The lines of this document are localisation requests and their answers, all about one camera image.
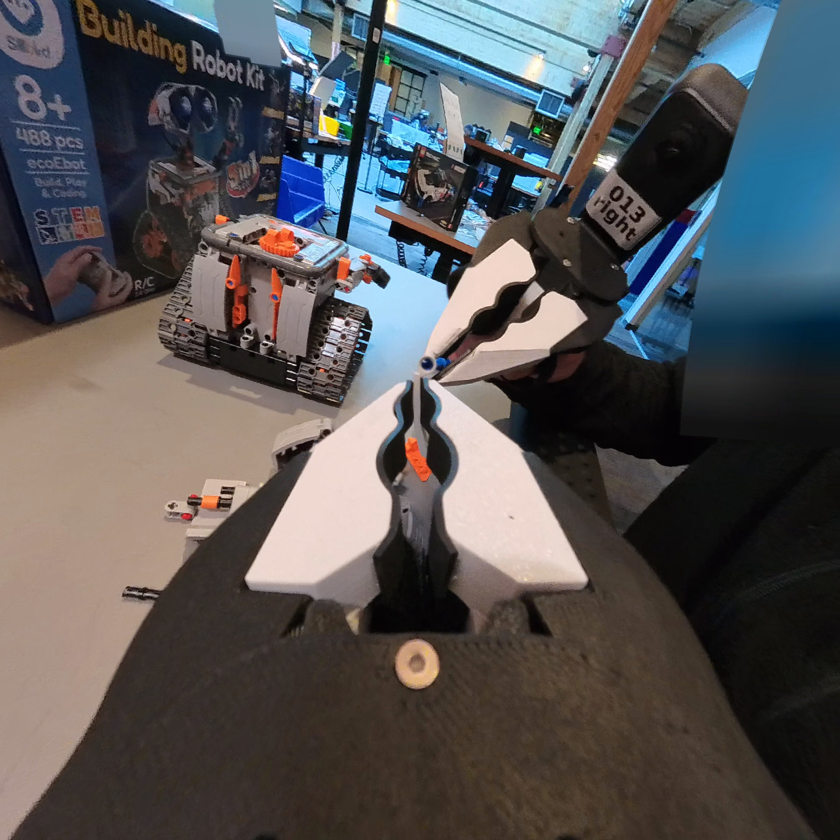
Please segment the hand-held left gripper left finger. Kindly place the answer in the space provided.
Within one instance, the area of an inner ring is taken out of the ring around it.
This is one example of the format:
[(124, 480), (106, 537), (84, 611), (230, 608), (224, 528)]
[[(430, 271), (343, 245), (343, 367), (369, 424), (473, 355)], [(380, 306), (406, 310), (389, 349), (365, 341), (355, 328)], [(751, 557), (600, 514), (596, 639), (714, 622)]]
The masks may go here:
[(316, 444), (245, 575), (252, 592), (306, 595), (344, 610), (354, 632), (376, 632), (385, 593), (374, 556), (401, 531), (405, 424), (401, 382)]

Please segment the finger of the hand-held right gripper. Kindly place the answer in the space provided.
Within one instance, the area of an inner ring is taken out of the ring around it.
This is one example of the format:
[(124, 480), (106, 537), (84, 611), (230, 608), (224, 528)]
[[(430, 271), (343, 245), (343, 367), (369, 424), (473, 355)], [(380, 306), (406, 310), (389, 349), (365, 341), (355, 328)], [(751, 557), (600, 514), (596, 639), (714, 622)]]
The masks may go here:
[(449, 359), (499, 340), (514, 323), (532, 318), (543, 288), (531, 253), (514, 240), (469, 265), (450, 294), (427, 342), (423, 359)]
[[(456, 289), (437, 322), (437, 357), (470, 331), (469, 321), (478, 312), (478, 294)], [(489, 380), (500, 374), (531, 367), (548, 358), (553, 349), (584, 325), (586, 316), (578, 304), (555, 291), (537, 302), (529, 320), (512, 322), (500, 337), (478, 344), (472, 351), (437, 373), (442, 385), (460, 385)]]

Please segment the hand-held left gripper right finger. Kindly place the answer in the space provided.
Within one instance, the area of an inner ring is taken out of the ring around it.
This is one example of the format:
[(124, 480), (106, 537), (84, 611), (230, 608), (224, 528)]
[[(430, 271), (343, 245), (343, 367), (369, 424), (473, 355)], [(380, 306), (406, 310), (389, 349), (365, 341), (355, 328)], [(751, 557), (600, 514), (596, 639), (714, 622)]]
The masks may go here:
[(425, 384), (427, 464), (439, 483), (429, 550), (434, 589), (481, 628), (498, 603), (579, 592), (589, 578), (524, 452), (455, 395)]

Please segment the grey and orange brick assembly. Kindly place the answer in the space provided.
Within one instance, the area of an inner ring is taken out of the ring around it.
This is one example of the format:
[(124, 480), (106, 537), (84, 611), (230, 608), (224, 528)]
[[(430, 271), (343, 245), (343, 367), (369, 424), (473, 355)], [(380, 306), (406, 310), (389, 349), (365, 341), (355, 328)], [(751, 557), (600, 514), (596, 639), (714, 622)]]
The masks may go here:
[(406, 466), (394, 481), (406, 540), (422, 559), (428, 552), (439, 482), (427, 463), (427, 435), (421, 425), (423, 378), (415, 374), (412, 388), (413, 420), (405, 431)]

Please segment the wooden workbench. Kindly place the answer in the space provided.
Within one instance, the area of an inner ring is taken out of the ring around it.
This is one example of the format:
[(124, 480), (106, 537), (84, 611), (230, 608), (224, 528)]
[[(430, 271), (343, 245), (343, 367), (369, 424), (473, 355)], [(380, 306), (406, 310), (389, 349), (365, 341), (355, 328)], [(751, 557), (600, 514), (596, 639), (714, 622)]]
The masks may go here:
[(447, 231), (399, 201), (377, 203), (374, 211), (388, 220), (388, 235), (396, 243), (421, 245), (438, 254), (431, 277), (439, 282), (445, 282), (455, 266), (469, 262), (485, 233), (483, 229), (474, 233), (465, 227)]

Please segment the grey shell assembly with pins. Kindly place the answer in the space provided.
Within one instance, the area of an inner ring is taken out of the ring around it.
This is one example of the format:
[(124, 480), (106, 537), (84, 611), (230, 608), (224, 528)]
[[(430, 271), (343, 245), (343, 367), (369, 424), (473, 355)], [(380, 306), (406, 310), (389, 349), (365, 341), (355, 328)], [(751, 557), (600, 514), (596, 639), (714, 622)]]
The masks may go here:
[(279, 472), (290, 459), (309, 451), (318, 441), (331, 435), (332, 432), (332, 421), (326, 417), (320, 417), (278, 433), (270, 454), (270, 474)]

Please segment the small grey orange connector assembly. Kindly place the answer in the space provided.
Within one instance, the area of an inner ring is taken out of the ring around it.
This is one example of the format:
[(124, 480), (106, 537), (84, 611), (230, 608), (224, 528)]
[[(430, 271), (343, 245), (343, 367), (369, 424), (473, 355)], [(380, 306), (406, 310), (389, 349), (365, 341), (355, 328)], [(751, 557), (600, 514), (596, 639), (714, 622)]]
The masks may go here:
[(164, 516), (194, 530), (209, 531), (242, 507), (261, 487), (244, 480), (207, 479), (199, 492), (168, 501)]

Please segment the black toy car box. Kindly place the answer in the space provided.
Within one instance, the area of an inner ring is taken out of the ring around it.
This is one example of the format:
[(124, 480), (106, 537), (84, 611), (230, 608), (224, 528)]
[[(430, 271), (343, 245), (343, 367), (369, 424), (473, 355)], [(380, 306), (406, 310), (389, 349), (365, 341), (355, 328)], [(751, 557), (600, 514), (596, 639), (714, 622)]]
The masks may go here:
[(416, 143), (401, 201), (454, 233), (478, 179), (474, 166)]

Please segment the white leaning board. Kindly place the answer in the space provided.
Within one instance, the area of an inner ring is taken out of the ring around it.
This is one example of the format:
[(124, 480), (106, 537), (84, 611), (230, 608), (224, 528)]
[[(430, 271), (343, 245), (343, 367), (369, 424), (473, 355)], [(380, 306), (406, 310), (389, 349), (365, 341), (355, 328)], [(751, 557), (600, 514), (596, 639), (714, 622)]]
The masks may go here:
[(439, 90), (447, 132), (445, 154), (452, 159), (462, 161), (464, 159), (465, 150), (465, 132), (460, 111), (459, 97), (442, 81), (439, 82)]

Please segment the black pole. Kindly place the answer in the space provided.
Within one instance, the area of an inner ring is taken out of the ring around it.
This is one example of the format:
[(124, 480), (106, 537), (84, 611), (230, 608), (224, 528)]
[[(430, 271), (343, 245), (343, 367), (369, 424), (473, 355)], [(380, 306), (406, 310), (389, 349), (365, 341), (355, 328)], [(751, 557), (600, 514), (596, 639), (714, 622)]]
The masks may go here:
[(385, 23), (386, 1), (373, 1), (369, 27), (364, 47), (363, 64), (360, 72), (360, 85), (356, 102), (350, 150), (343, 184), (342, 202), (339, 211), (336, 236), (345, 241), (347, 239), (352, 217), (354, 194), (361, 167), (368, 118), (370, 115), (371, 98), (375, 85), (375, 72), (379, 55), (382, 30)]

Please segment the grey orange tracked toy robot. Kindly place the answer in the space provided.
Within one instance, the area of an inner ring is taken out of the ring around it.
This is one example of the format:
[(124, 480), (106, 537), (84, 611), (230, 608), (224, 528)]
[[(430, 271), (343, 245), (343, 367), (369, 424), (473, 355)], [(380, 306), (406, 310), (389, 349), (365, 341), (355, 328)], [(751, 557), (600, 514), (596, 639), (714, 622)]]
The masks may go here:
[(159, 340), (174, 355), (340, 406), (372, 320), (335, 293), (389, 281), (338, 238), (264, 214), (217, 215), (163, 309)]

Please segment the blue robot kit box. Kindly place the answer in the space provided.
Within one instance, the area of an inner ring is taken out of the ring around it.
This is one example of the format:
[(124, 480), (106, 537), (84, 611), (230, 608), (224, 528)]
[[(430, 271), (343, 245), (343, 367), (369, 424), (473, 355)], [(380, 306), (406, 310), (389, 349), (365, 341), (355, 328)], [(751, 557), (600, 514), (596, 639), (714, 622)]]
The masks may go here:
[(289, 81), (162, 3), (2, 1), (2, 303), (153, 296), (217, 215), (274, 216)]

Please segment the wooden support post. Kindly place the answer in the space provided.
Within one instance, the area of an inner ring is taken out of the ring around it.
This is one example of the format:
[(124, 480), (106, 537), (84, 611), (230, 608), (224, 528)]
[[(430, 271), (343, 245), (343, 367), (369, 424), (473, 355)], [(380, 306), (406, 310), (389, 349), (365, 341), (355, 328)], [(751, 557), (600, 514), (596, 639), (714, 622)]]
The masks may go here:
[(580, 194), (583, 194), (584, 202), (591, 194), (592, 173), (597, 175), (613, 173), (616, 163), (606, 159), (602, 154), (602, 147), (609, 139), (619, 112), (631, 97), (645, 65), (655, 53), (659, 37), (663, 34), (675, 6), (676, 2), (671, 1), (647, 2), (612, 77), (602, 93), (594, 115), (582, 134), (581, 142), (570, 166), (554, 192), (541, 194), (532, 210), (533, 216), (549, 204), (550, 198), (553, 199), (553, 205), (557, 207), (567, 205), (568, 214), (575, 215), (573, 207)]

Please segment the white metal frame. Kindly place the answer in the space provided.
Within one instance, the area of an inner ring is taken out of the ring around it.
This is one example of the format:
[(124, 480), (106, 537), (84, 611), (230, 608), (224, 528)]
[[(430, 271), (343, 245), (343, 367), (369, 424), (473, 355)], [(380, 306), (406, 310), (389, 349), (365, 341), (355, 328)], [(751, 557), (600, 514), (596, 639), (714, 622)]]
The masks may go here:
[(686, 231), (675, 242), (663, 262), (651, 276), (646, 287), (637, 296), (630, 309), (627, 310), (623, 318), (623, 325), (626, 330), (637, 331), (666, 290), (679, 278), (685, 264), (691, 260), (700, 240), (707, 232), (720, 189), (721, 183), (719, 182), (700, 206), (698, 213), (693, 216)]

